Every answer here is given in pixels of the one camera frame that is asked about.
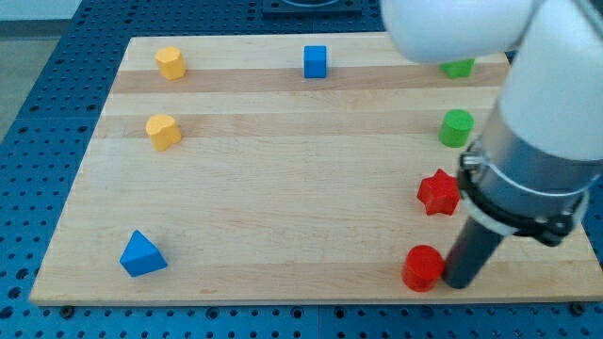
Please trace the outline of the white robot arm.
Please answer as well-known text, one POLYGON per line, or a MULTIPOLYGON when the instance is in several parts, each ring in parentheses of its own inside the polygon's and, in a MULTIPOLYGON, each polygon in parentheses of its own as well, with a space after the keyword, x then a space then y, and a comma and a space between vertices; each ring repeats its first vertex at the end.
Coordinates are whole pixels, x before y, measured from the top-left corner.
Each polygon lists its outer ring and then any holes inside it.
POLYGON ((602 173, 602 15, 589 1, 383 0, 400 52, 442 64, 515 50, 493 111, 461 155, 472 219, 554 247, 602 173))

